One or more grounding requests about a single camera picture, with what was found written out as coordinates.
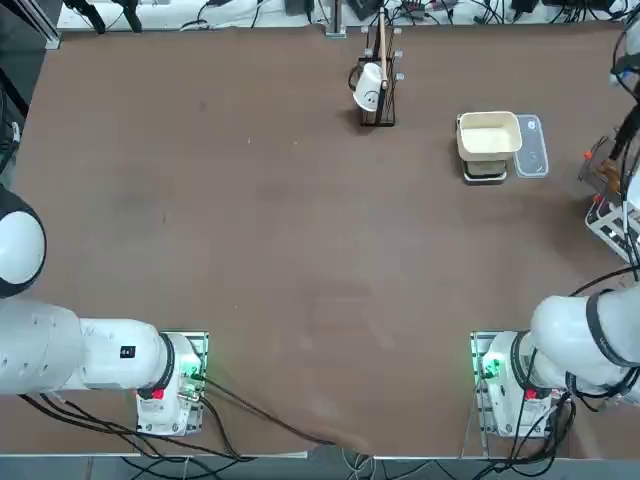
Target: clear plastic lid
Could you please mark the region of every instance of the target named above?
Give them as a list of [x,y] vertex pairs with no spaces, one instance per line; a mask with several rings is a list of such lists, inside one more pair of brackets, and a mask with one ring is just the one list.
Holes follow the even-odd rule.
[[549,159],[540,119],[532,114],[517,114],[516,117],[522,134],[522,148],[513,156],[516,173],[524,178],[546,177]]

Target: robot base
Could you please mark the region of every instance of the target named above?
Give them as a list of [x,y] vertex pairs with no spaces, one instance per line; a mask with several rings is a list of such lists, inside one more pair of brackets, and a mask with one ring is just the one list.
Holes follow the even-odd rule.
[[[473,332],[471,356],[476,382],[475,394],[485,455],[490,455],[487,433],[502,437],[525,436],[540,418],[548,417],[551,396],[525,401],[520,430],[516,432],[520,404],[524,394],[516,381],[510,359],[516,332]],[[545,437],[547,418],[530,437]]]
[[191,378],[206,376],[209,334],[195,331],[167,331],[175,350],[172,378],[162,396],[144,399],[136,395],[139,431],[155,435],[183,436],[202,429],[204,382]]

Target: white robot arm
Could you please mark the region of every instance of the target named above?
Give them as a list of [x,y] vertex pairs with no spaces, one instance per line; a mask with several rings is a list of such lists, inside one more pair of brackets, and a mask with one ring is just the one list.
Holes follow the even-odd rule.
[[138,429],[199,431],[203,358],[189,339],[129,319],[78,318],[54,305],[13,297],[46,258],[37,214],[0,187],[0,395],[61,390],[136,390]]
[[[536,308],[529,332],[498,333],[482,360],[497,433],[526,434],[549,415],[554,392],[640,403],[639,312],[640,286],[589,297],[552,296]],[[523,395],[521,429],[515,432]]]

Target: wire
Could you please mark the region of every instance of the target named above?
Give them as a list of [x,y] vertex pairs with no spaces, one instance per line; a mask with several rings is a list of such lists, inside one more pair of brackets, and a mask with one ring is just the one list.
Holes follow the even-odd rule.
[[318,5],[320,5],[320,11],[322,12],[322,16],[324,17],[324,21],[329,25],[329,17],[327,17],[327,12],[324,11],[324,5],[322,5],[322,0],[318,0]]
[[624,275],[625,273],[629,273],[629,272],[634,272],[634,271],[638,271],[640,270],[640,267],[637,266],[630,266],[630,267],[625,267],[625,268],[621,268],[619,270],[614,270],[613,272],[609,272],[605,275],[602,275],[594,280],[591,280],[588,283],[585,283],[584,285],[582,285],[580,288],[578,288],[577,290],[575,290],[573,293],[571,293],[569,296],[570,297],[575,297],[577,295],[580,295],[582,292],[584,292],[585,290],[598,285],[599,283],[602,283],[606,280],[609,280],[611,278],[614,277],[618,277],[620,275]]
[[[627,190],[629,186],[629,174],[627,173],[627,157],[629,156],[630,147],[631,147],[631,140],[629,139],[627,141],[627,144],[625,145],[624,154],[622,155],[622,164],[620,167],[620,200],[622,202],[622,212],[623,212],[622,230],[624,234],[625,251],[627,252],[627,256],[629,257],[629,264],[637,266],[640,264],[640,262],[638,261],[637,257],[635,260],[633,258],[633,251],[635,249],[635,245],[632,245],[633,241],[631,240],[631,237],[629,235],[629,229],[628,229],[629,213],[628,213],[628,205],[627,205]],[[633,278],[636,282],[639,280],[638,272],[636,270],[633,271]]]
[[480,5],[481,7],[484,7],[488,12],[491,12],[491,14],[496,18],[496,22],[498,23],[504,23],[504,19],[498,15],[498,13],[491,7],[491,5],[487,5],[486,3],[482,3],[482,2],[478,2],[478,0],[469,0],[471,3],[475,3],[476,5]]
[[437,460],[434,460],[434,461],[435,461],[436,465],[438,466],[438,468],[440,468],[440,470],[442,470],[442,472],[443,472],[447,477],[449,477],[451,480],[458,480],[456,477],[454,477],[453,475],[451,475],[451,474],[449,473],[449,471],[448,471],[446,468],[444,468],[444,467],[442,466],[442,464],[441,464],[439,461],[437,461]]
[[[127,442],[129,445],[131,445],[131,447],[135,451],[140,453],[141,455],[148,456],[148,457],[151,457],[151,458],[158,458],[158,457],[162,458],[163,457],[163,455],[158,450],[156,450],[156,448],[149,441],[147,441],[146,439],[141,439],[141,440],[144,441],[144,443],[151,449],[151,451],[156,455],[156,457],[152,457],[151,455],[149,455],[146,451],[144,451],[142,448],[140,448],[140,446],[138,446],[135,442],[133,442],[132,440],[127,438],[125,434],[115,433],[115,430],[112,427],[117,427],[117,428],[123,429],[124,427],[122,427],[121,425],[118,425],[118,424],[113,423],[113,422],[107,422],[107,421],[99,420],[96,417],[94,417],[93,415],[90,415],[89,413],[87,413],[84,410],[82,410],[79,406],[77,406],[73,402],[65,401],[65,403],[67,403],[70,407],[72,407],[72,408],[76,409],[77,411],[79,411],[82,415],[78,415],[78,414],[75,414],[73,412],[69,412],[68,410],[65,410],[64,408],[58,407],[55,403],[53,403],[51,401],[51,399],[49,399],[49,397],[47,395],[45,395],[43,393],[40,394],[40,397],[45,401],[45,403],[47,403],[47,405],[49,405],[52,409],[54,409],[58,413],[61,413],[62,415],[66,415],[67,417],[71,417],[71,418],[77,418],[77,419],[80,419],[80,420],[84,419],[86,421],[90,421],[92,423],[97,423],[99,425],[102,425],[103,427],[107,428],[108,430],[114,432],[114,434],[116,434],[122,440]],[[136,432],[134,432],[133,430],[129,430],[129,432],[130,432],[130,435],[135,435],[136,434]]]
[[269,420],[272,423],[275,423],[276,425],[284,428],[285,430],[288,430],[289,432],[293,433],[294,435],[296,435],[296,436],[298,436],[300,438],[303,438],[304,440],[308,440],[310,442],[314,442],[314,443],[317,443],[319,445],[335,445],[334,442],[331,442],[329,440],[324,440],[324,439],[316,437],[314,435],[310,435],[308,433],[302,432],[301,430],[298,430],[295,427],[292,427],[288,423],[285,423],[282,420],[280,420],[279,418],[271,415],[270,413],[267,413],[264,410],[256,407],[255,405],[253,405],[250,402],[242,399],[241,397],[239,397],[238,395],[236,395],[235,393],[233,393],[229,389],[223,387],[222,385],[214,382],[213,380],[211,380],[211,379],[209,379],[207,377],[203,377],[201,375],[192,375],[191,378],[193,378],[195,380],[205,381],[206,383],[208,383],[212,387],[216,388],[217,390],[220,390],[222,393],[224,393],[228,397],[231,397],[236,402],[238,402],[241,405],[244,405],[245,407],[247,407],[247,409],[249,409],[255,415],[258,415],[258,416],[260,416],[260,417],[262,417],[262,418],[264,418],[266,420]]
[[207,410],[209,410],[209,412],[211,412],[211,414],[213,415],[213,418],[216,421],[216,424],[218,425],[218,430],[220,431],[220,436],[222,437],[222,442],[224,444],[224,448],[227,451],[227,453],[231,454],[231,456],[234,457],[237,461],[243,461],[244,458],[242,457],[242,455],[240,455],[236,451],[236,449],[233,448],[233,445],[231,444],[231,440],[229,440],[229,435],[227,434],[226,430],[224,429],[224,425],[222,424],[222,418],[220,418],[220,414],[215,409],[213,404],[209,402],[209,400],[207,400],[206,398],[201,398],[200,401],[207,408]]
[[224,458],[228,458],[229,460],[235,460],[233,457],[231,457],[230,455],[227,455],[225,453],[222,452],[218,452],[216,450],[213,450],[211,448],[206,448],[206,447],[202,447],[200,445],[194,445],[191,443],[187,443],[187,442],[182,442],[179,440],[175,440],[171,437],[165,437],[165,436],[160,436],[160,435],[155,435],[155,434],[151,434],[151,433],[147,433],[147,432],[135,432],[133,430],[130,430],[126,427],[123,427],[122,425],[119,425],[115,422],[106,422],[109,425],[113,425],[114,427],[117,426],[116,428],[118,428],[118,430],[114,429],[108,429],[108,428],[98,428],[94,425],[91,424],[86,424],[84,422],[79,422],[76,420],[73,420],[71,418],[67,418],[65,416],[56,414],[55,412],[52,412],[51,410],[49,410],[48,408],[44,407],[43,405],[39,404],[37,401],[35,401],[34,399],[28,397],[27,395],[19,395],[19,397],[24,400],[25,402],[27,402],[29,405],[31,405],[33,408],[35,408],[36,410],[40,411],[41,413],[45,414],[46,416],[53,418],[55,420],[59,420],[63,423],[67,423],[69,425],[74,425],[80,428],[84,428],[86,430],[92,430],[94,432],[99,432],[99,433],[105,433],[107,435],[119,435],[119,434],[126,434],[126,435],[131,435],[131,436],[135,436],[137,438],[153,438],[155,440],[158,441],[162,441],[165,443],[171,443],[173,445],[179,445],[181,447],[185,447],[185,448],[190,448],[192,450],[198,450],[200,452],[204,452],[204,453],[209,453],[211,455],[218,455]]
[[254,28],[256,26],[256,22],[258,21],[258,14],[260,13],[260,7],[262,6],[262,0],[257,0],[257,2],[256,14],[253,17],[253,22],[251,22],[251,28]]
[[[405,2],[404,0],[401,1],[400,3],[400,7],[398,7],[396,10],[398,10],[398,12],[400,11],[401,8],[404,8],[405,11],[407,12],[407,17],[409,17],[409,20],[411,20],[411,23],[413,24],[413,26],[415,27],[416,25],[416,21],[413,18],[413,15],[411,14],[411,10],[409,10],[409,7],[407,6],[407,2]],[[391,15],[391,23],[393,23],[393,20],[396,18],[396,15],[393,14]]]
[[420,472],[420,471],[424,470],[424,469],[425,469],[425,468],[427,468],[429,465],[431,465],[433,462],[434,462],[433,460],[427,460],[427,461],[426,461],[426,462],[424,462],[423,464],[418,465],[417,467],[415,467],[413,470],[409,470],[409,471],[408,471],[408,472],[406,472],[406,473],[403,473],[403,474],[401,474],[401,475],[397,475],[397,476],[395,476],[395,477],[391,477],[391,478],[388,478],[388,477],[386,476],[386,474],[387,474],[387,469],[386,469],[386,467],[385,467],[385,465],[384,465],[384,461],[382,462],[382,469],[384,470],[384,472],[385,472],[385,477],[386,477],[388,480],[405,480],[406,478],[409,478],[410,476],[412,476],[412,475],[414,475],[414,474],[416,474],[416,473],[418,473],[418,472]]
[[424,16],[430,18],[431,20],[433,20],[434,22],[436,22],[438,25],[442,25],[438,19],[436,17],[434,17],[433,15],[431,15],[429,12],[425,11],[424,12]]
[[531,358],[529,359],[529,368],[527,369],[527,377],[524,381],[524,387],[522,389],[522,400],[520,401],[520,412],[518,413],[518,422],[516,423],[515,433],[513,435],[513,444],[511,445],[511,453],[509,453],[509,461],[515,458],[516,446],[518,444],[518,434],[520,433],[520,422],[522,421],[522,413],[524,412],[524,404],[527,400],[527,388],[529,388],[529,381],[531,380],[531,374],[533,373],[533,364],[535,363],[538,350],[533,349]]
[[198,15],[196,16],[196,19],[187,23],[183,23],[182,26],[180,27],[180,30],[183,30],[186,27],[190,27],[191,25],[200,25],[202,23],[209,25],[209,22],[201,18],[202,12],[204,12],[205,8],[207,8],[208,6],[209,6],[209,2],[207,1],[200,7],[200,10],[198,10]]
[[447,18],[449,19],[449,23],[451,25],[453,25],[453,8],[451,10],[449,10],[449,7],[447,6],[447,4],[446,4],[446,2],[444,0],[440,0],[440,3],[442,3],[442,7],[444,8],[444,11],[447,12]]
[[549,22],[549,25],[551,25],[553,23],[556,23],[556,20],[560,18],[560,16],[564,13],[566,8],[567,8],[567,2],[566,2],[566,0],[564,0],[562,2],[562,7],[560,8],[560,11],[558,12],[558,14],[555,17],[553,17],[553,20],[551,20]]
[[122,15],[124,15],[124,10],[122,10],[120,12],[120,15],[118,15],[116,19],[109,24],[109,26],[105,29],[105,32],[108,32],[109,30],[111,30],[111,27],[113,27],[116,23],[118,23],[118,20],[122,18]]
[[[123,462],[125,462],[127,465],[129,465],[129,466],[135,468],[136,470],[138,470],[140,472],[140,475],[148,473],[148,474],[150,474],[150,475],[152,475],[152,476],[154,476],[156,478],[163,478],[165,480],[198,480],[200,478],[207,478],[207,477],[220,478],[220,477],[218,477],[218,473],[223,472],[223,471],[227,470],[228,468],[231,468],[234,465],[239,463],[237,460],[234,460],[233,462],[225,465],[224,467],[218,468],[216,470],[211,470],[211,468],[207,467],[204,463],[198,461],[197,459],[195,459],[193,457],[184,457],[184,458],[181,458],[181,457],[173,457],[173,458],[167,457],[167,458],[164,458],[164,459],[159,459],[159,460],[151,463],[147,467],[142,467],[140,465],[136,465],[135,463],[131,462],[126,457],[120,457],[120,459]],[[184,461],[186,463],[188,461],[188,463],[193,463],[193,464],[197,465],[198,467],[200,467],[202,470],[204,470],[207,473],[203,473],[203,474],[200,474],[200,475],[190,475],[190,476],[186,476],[186,477],[183,477],[183,476],[177,477],[177,476],[173,476],[173,475],[164,475],[164,474],[161,474],[161,473],[156,473],[156,472],[151,470],[153,467],[155,467],[156,465],[161,464],[162,462],[178,463],[178,462],[175,461],[175,460],[178,460],[178,459],[180,460],[180,462]]]
[[[629,12],[629,17],[626,20],[627,24],[625,25],[625,27],[622,30],[622,32],[620,32],[620,35],[618,35],[618,38],[616,40],[616,44],[615,44],[615,46],[613,48],[613,60],[612,60],[612,66],[611,66],[611,71],[612,72],[616,71],[616,60],[618,58],[618,49],[620,48],[620,44],[622,43],[622,40],[627,36],[627,32],[629,31],[629,29],[633,26],[635,17],[638,15],[638,12],[640,12],[640,4],[636,5]],[[631,95],[633,97],[633,99],[636,101],[636,103],[638,103],[638,97],[633,92],[633,90],[631,90],[631,88],[626,84],[626,82],[623,80],[623,78],[620,75],[620,73],[616,72],[615,73],[615,77],[616,77],[616,80],[618,80],[618,83],[620,83],[620,85],[622,85],[622,88],[624,88],[624,90],[629,95]]]

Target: plastic container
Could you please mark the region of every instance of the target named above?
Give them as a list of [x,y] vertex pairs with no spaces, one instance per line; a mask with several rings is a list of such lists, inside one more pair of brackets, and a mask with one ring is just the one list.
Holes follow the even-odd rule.
[[465,162],[508,160],[522,147],[518,118],[511,112],[464,113],[456,135]]
[[543,178],[549,174],[549,159],[540,119],[532,114],[518,114],[522,132],[522,148],[513,160],[516,174],[523,178]]

